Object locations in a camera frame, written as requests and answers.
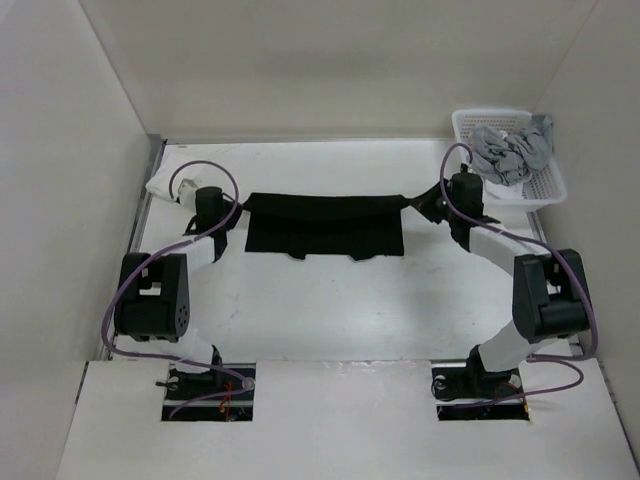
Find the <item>grey tank top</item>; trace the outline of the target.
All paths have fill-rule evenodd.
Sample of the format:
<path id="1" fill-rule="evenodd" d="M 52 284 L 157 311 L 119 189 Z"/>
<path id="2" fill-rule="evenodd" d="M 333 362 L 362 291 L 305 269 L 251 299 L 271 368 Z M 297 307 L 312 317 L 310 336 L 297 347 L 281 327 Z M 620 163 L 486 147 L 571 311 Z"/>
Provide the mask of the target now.
<path id="1" fill-rule="evenodd" d="M 552 118 L 542 114 L 533 115 L 528 125 L 512 133 L 478 125 L 469 139 L 472 169 L 495 184 L 529 181 L 553 156 L 553 127 Z"/>

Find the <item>folded white tank top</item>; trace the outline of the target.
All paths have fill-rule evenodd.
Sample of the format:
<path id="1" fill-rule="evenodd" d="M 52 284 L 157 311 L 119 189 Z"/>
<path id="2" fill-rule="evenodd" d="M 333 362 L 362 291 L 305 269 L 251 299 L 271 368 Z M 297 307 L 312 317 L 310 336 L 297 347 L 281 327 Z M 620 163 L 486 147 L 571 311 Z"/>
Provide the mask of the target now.
<path id="1" fill-rule="evenodd" d="M 156 173 L 147 181 L 145 187 L 151 195 L 165 201 L 179 201 L 179 190 L 184 184 L 200 186 L 205 165 L 198 163 L 195 157 L 181 152 L 170 152 L 162 161 Z"/>

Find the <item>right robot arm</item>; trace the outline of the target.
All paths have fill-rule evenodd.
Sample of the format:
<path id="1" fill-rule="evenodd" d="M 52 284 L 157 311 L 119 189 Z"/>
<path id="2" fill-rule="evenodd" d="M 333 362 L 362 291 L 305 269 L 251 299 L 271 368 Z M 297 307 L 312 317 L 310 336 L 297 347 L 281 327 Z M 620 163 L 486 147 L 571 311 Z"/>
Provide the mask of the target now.
<path id="1" fill-rule="evenodd" d="M 499 385 L 500 374 L 594 324 L 580 255 L 501 229 L 497 219 L 484 213 L 482 197 L 477 175 L 457 173 L 409 200 L 428 221 L 447 223 L 461 248 L 512 278 L 511 320 L 491 339 L 473 347 L 466 360 L 464 384 L 479 396 Z"/>

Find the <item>white plastic basket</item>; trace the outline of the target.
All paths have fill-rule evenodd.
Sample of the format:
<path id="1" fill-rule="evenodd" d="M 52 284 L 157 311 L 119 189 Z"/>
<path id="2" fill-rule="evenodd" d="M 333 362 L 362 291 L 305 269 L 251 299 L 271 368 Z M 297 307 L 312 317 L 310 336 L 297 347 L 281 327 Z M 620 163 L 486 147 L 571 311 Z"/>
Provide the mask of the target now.
<path id="1" fill-rule="evenodd" d="M 483 181 L 495 209 L 535 212 L 563 203 L 567 191 L 554 157 L 554 122 L 513 109 L 462 109 L 451 115 L 461 162 Z"/>

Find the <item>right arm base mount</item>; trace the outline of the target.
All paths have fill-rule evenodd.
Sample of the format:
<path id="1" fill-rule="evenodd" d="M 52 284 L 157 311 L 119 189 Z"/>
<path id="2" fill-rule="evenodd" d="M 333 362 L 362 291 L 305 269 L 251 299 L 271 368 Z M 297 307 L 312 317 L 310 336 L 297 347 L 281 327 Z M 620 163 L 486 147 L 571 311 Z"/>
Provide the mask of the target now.
<path id="1" fill-rule="evenodd" d="M 529 420 L 523 399 L 507 399 L 523 392 L 517 368 L 501 372 L 485 370 L 479 347 L 463 364 L 436 364 L 431 368 L 431 393 L 442 421 Z"/>

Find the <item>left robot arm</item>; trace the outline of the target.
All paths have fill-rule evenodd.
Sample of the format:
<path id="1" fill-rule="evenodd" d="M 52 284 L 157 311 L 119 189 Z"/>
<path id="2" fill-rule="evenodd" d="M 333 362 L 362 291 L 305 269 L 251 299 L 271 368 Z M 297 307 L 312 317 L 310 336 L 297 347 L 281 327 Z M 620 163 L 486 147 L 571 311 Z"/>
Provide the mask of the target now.
<path id="1" fill-rule="evenodd" d="M 191 373 L 190 386 L 206 399 L 224 387 L 218 349 L 191 325 L 190 277 L 219 261 L 227 232 L 242 206 L 219 187 L 182 187 L 179 204 L 193 211 L 180 246 L 157 257 L 128 253 L 122 260 L 113 326 L 113 352 L 131 359 L 162 359 Z"/>

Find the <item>white garment in basket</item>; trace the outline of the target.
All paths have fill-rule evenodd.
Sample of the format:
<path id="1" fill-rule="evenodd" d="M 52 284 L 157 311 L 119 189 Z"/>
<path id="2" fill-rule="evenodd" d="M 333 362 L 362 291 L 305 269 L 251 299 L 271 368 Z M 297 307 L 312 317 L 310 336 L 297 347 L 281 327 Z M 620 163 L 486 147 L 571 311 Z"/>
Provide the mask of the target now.
<path id="1" fill-rule="evenodd" d="M 485 190 L 489 197 L 500 201 L 519 201 L 523 199 L 522 183 L 509 186 L 486 181 Z"/>

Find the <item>black tank top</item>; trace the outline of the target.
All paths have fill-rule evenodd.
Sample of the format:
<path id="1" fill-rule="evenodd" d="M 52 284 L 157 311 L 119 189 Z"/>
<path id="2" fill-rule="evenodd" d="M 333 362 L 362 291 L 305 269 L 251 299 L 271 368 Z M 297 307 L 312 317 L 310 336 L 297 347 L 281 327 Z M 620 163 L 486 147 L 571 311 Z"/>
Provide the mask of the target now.
<path id="1" fill-rule="evenodd" d="M 401 212 L 416 201 L 402 195 L 305 196 L 252 193 L 245 250 L 309 255 L 343 255 L 355 261 L 405 252 Z"/>

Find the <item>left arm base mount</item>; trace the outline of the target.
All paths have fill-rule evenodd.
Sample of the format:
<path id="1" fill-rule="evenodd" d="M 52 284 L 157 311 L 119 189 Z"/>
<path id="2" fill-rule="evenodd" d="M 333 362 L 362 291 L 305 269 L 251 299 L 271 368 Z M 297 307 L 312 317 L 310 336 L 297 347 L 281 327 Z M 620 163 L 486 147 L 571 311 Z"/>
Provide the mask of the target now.
<path id="1" fill-rule="evenodd" d="M 240 393 L 242 381 L 216 371 L 187 373 L 174 367 L 165 381 L 161 420 L 164 422 L 250 422 L 254 391 Z"/>

